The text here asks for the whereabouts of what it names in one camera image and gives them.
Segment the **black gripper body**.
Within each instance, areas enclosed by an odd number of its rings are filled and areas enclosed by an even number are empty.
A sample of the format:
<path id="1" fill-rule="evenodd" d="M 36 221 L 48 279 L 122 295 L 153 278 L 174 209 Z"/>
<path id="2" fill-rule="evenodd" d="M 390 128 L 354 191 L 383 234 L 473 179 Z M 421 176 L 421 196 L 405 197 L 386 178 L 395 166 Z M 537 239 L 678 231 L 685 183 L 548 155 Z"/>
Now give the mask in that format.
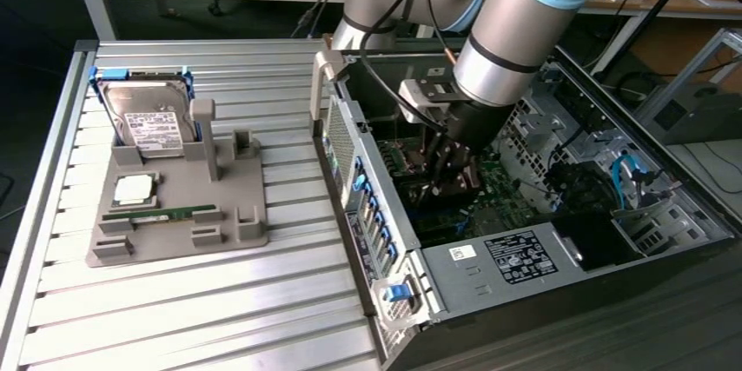
<path id="1" fill-rule="evenodd" d="M 491 145 L 515 109 L 459 101 L 435 111 L 434 127 L 426 128 L 426 168 L 461 171 Z"/>

